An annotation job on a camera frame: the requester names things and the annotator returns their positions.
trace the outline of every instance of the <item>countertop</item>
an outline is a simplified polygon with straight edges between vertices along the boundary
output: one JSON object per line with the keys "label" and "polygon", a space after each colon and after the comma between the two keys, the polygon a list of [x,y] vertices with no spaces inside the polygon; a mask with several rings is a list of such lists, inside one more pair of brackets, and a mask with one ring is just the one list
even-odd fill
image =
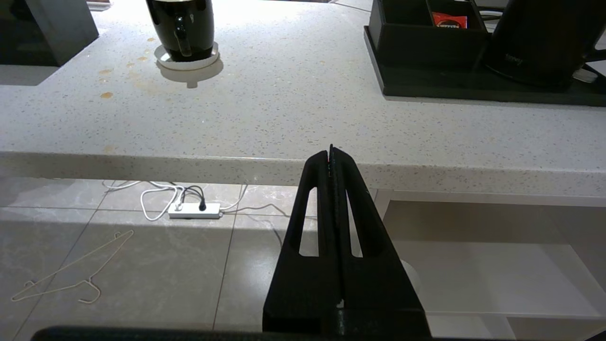
{"label": "countertop", "polygon": [[368,12],[213,6],[222,70],[194,88],[160,73],[143,0],[94,13],[101,36],[36,86],[0,67],[0,175],[297,185],[332,143],[372,188],[606,197],[605,108],[385,98]]}

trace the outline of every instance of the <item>power strip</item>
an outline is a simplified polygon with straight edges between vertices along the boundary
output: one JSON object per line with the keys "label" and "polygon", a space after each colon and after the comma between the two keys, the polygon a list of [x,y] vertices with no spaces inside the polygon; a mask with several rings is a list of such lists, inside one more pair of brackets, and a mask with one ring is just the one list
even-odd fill
{"label": "power strip", "polygon": [[206,203],[206,209],[200,211],[199,203],[183,203],[177,210],[177,203],[170,204],[168,216],[171,219],[219,219],[221,218],[219,203]]}

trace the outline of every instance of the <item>red packet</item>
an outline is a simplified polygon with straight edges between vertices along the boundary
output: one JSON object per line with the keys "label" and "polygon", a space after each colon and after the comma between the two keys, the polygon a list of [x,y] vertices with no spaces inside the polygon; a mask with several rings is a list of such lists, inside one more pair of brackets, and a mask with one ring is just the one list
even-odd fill
{"label": "red packet", "polygon": [[444,13],[433,12],[433,21],[436,27],[448,27],[450,29],[466,29],[466,16],[452,16]]}

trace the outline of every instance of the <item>wire hanger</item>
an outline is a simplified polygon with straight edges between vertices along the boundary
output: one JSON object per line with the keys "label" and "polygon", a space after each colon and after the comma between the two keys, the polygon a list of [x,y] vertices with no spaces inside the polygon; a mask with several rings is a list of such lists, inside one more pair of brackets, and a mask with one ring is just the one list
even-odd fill
{"label": "wire hanger", "polygon": [[[101,270],[103,270],[103,268],[105,267],[105,265],[107,265],[107,263],[109,263],[109,262],[110,262],[110,260],[112,260],[112,258],[113,258],[113,257],[116,255],[116,253],[118,253],[118,251],[120,251],[120,249],[122,248],[122,246],[124,245],[124,243],[126,243],[126,241],[127,241],[127,240],[128,240],[130,237],[132,237],[132,236],[133,236],[133,234],[135,234],[135,232],[134,232],[133,230],[130,230],[130,231],[128,231],[128,232],[126,232],[126,233],[124,233],[124,234],[122,234],[122,233],[120,233],[120,232],[116,232],[116,233],[114,234],[114,238],[113,238],[112,240],[110,240],[110,241],[108,241],[107,243],[105,243],[105,244],[101,245],[100,247],[98,247],[98,248],[96,248],[96,249],[94,249],[94,250],[90,251],[90,252],[89,252],[89,253],[87,253],[86,255],[83,255],[82,257],[80,257],[80,258],[78,258],[77,260],[75,260],[75,261],[73,261],[73,262],[69,263],[68,265],[65,265],[65,266],[64,266],[64,267],[62,267],[61,269],[59,269],[59,270],[57,270],[57,271],[53,272],[52,274],[50,274],[50,275],[48,275],[48,276],[44,277],[43,279],[41,279],[41,280],[39,280],[39,281],[37,281],[37,282],[33,282],[33,281],[31,281],[31,280],[29,280],[29,281],[25,282],[25,284],[23,284],[23,287],[25,287],[25,288],[24,288],[23,290],[21,290],[21,291],[17,292],[17,293],[16,293],[16,294],[15,294],[13,297],[11,297],[11,298],[10,298],[10,300],[11,300],[11,301],[13,301],[13,302],[18,302],[18,301],[21,301],[21,300],[24,300],[24,299],[29,299],[29,298],[31,298],[31,297],[41,296],[41,295],[44,295],[44,294],[49,294],[49,293],[51,293],[51,292],[58,292],[58,291],[62,291],[62,290],[73,289],[73,288],[75,288],[75,287],[77,287],[77,286],[80,286],[80,285],[82,285],[82,284],[87,284],[87,285],[89,285],[91,288],[93,288],[93,289],[95,289],[95,290],[97,291],[97,296],[96,296],[95,298],[93,298],[92,300],[83,300],[83,299],[78,299],[78,302],[80,302],[80,303],[85,303],[85,304],[92,304],[92,303],[96,302],[96,301],[99,299],[99,297],[101,296],[101,289],[99,289],[99,287],[98,287],[98,286],[96,286],[96,285],[93,283],[93,277],[94,277],[96,274],[98,274],[98,273],[99,273]],[[92,275],[90,275],[90,276],[88,277],[88,279],[82,280],[82,281],[80,281],[80,282],[78,282],[78,283],[76,283],[76,284],[74,284],[74,285],[65,286],[65,287],[63,287],[63,288],[59,288],[59,289],[53,289],[53,290],[44,291],[44,292],[39,292],[39,293],[36,293],[36,294],[33,294],[33,295],[28,295],[28,296],[23,296],[23,297],[20,297],[20,298],[18,298],[18,299],[16,298],[17,296],[19,296],[19,295],[23,294],[24,292],[26,292],[26,291],[28,291],[29,289],[32,289],[33,287],[35,287],[36,285],[38,285],[38,283],[43,282],[43,281],[45,281],[45,280],[49,279],[50,277],[53,277],[54,275],[58,274],[59,272],[61,272],[61,271],[65,270],[65,269],[67,269],[67,268],[69,268],[70,266],[72,266],[72,265],[76,264],[77,262],[80,262],[81,260],[85,259],[86,257],[88,257],[88,256],[90,256],[90,255],[92,255],[92,254],[94,254],[95,252],[97,252],[97,251],[101,250],[102,248],[104,248],[104,247],[108,246],[109,244],[112,244],[114,241],[118,240],[119,238],[123,238],[124,236],[126,236],[126,238],[124,238],[124,241],[122,241],[122,243],[120,244],[120,246],[118,246],[118,248],[117,248],[117,249],[114,251],[114,253],[112,253],[112,255],[111,255],[111,256],[110,256],[110,257],[109,257],[109,258],[108,258],[108,259],[105,261],[105,263],[103,263],[103,265],[101,265],[101,267],[100,267],[99,269],[97,269],[97,271],[95,271],[95,272],[94,272]]]}

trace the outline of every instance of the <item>black plug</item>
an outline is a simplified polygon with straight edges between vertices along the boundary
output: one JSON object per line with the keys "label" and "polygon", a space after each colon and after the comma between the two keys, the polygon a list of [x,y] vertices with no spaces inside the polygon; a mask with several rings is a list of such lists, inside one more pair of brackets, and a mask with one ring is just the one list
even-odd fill
{"label": "black plug", "polygon": [[204,197],[200,200],[200,206],[198,206],[200,212],[206,211],[206,202],[204,201]]}

